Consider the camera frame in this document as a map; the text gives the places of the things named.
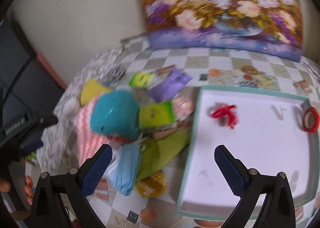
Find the purple package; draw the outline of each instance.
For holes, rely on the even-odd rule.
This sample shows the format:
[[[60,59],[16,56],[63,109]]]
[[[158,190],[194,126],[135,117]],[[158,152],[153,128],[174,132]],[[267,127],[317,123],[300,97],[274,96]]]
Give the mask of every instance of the purple package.
[[[151,88],[148,94],[156,102],[171,100],[191,80],[192,77],[173,68],[171,74],[162,83]]]

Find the metal screw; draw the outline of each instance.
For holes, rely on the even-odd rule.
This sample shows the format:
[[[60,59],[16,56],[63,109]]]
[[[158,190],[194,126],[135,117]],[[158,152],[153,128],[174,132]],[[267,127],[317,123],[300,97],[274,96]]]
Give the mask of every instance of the metal screw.
[[[69,170],[69,173],[70,173],[71,175],[74,175],[74,174],[78,173],[78,169],[74,167],[74,168],[72,168],[72,169]]]
[[[251,175],[256,175],[256,174],[258,174],[258,171],[257,171],[256,169],[254,169],[254,168],[251,168],[251,169],[249,170],[249,173],[250,173]]]
[[[48,172],[43,172],[43,173],[41,173],[40,177],[41,177],[41,178],[46,178],[47,175],[48,175]]]
[[[279,173],[279,176],[282,177],[282,178],[286,178],[286,177],[287,177],[287,175],[285,174],[285,172],[280,172],[280,173]]]

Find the white tray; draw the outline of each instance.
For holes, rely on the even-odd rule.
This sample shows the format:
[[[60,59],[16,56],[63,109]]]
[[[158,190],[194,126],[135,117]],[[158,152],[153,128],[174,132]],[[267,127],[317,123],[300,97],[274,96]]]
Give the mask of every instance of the white tray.
[[[217,105],[237,106],[234,130],[212,119]],[[234,196],[214,160],[214,150],[225,145],[231,154],[262,175],[285,172],[295,207],[316,196],[319,183],[318,133],[302,129],[305,97],[270,90],[209,85],[200,89],[192,140],[177,204],[177,214],[225,221],[240,198]],[[261,195],[251,219],[257,217]]]

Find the floral painting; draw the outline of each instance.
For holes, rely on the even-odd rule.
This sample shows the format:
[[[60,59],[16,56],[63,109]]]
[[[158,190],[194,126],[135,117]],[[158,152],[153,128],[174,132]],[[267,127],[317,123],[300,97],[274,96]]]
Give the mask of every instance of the floral painting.
[[[140,0],[152,47],[223,47],[299,61],[299,0]]]

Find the teal plush toy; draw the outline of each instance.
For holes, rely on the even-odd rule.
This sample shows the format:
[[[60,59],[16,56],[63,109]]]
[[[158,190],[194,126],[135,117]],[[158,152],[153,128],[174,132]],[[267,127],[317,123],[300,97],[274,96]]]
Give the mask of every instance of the teal plush toy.
[[[131,93],[118,90],[103,94],[93,110],[90,127],[96,133],[135,141],[140,135],[138,112],[139,105]]]

